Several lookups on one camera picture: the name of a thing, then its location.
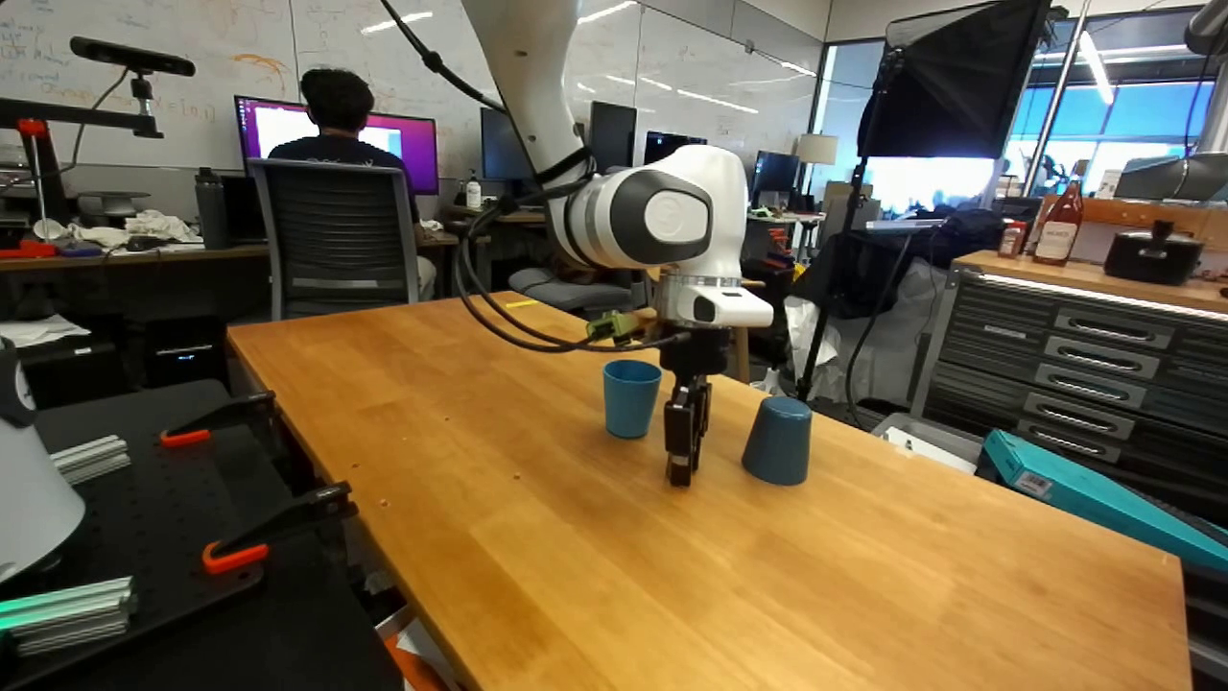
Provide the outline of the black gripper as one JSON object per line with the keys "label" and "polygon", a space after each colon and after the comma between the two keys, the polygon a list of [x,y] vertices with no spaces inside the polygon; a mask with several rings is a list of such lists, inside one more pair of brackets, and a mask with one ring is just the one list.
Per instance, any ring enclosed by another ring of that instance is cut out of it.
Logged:
{"label": "black gripper", "polygon": [[660,366],[675,377],[669,407],[663,407],[669,484],[688,489],[697,474],[702,438],[708,425],[704,377],[716,368],[716,334],[713,332],[669,332],[660,339]]}

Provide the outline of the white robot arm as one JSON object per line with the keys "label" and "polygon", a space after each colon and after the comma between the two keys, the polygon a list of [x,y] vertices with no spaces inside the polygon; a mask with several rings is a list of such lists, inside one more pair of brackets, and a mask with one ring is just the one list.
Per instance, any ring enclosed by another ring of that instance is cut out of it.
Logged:
{"label": "white robot arm", "polygon": [[660,366],[675,377],[663,402],[669,484],[688,489],[708,423],[708,371],[724,368],[724,334],[776,318],[776,307],[744,290],[739,158],[721,147],[677,147],[648,167],[605,172],[564,96],[580,0],[460,3],[546,194],[552,243],[592,270],[660,272],[651,291],[663,325]]}

